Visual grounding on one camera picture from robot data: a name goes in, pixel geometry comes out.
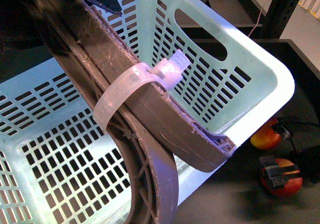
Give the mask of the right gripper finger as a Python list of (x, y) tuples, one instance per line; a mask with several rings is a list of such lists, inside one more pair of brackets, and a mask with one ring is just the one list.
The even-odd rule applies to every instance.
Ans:
[(279, 121), (276, 117), (273, 117), (270, 120), (271, 123), (269, 124), (269, 127), (274, 131), (275, 134), (279, 134), (285, 141), (292, 140), (292, 132), (285, 127), (283, 120)]
[(298, 165), (288, 159), (262, 156), (259, 158), (259, 163), (260, 180), (267, 189), (283, 189), (289, 180), (300, 177)]

